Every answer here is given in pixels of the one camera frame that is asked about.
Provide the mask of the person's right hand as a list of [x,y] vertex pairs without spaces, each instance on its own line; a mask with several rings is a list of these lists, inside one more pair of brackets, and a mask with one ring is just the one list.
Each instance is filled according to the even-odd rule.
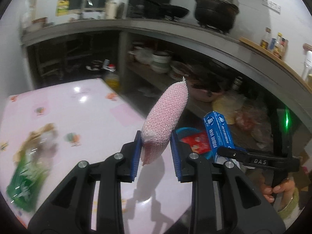
[[270,203],[275,201],[273,194],[282,194],[282,206],[286,206],[292,200],[296,188],[294,181],[291,179],[285,179],[280,184],[272,188],[271,186],[265,184],[265,178],[262,177],[258,181],[258,185],[262,195]]

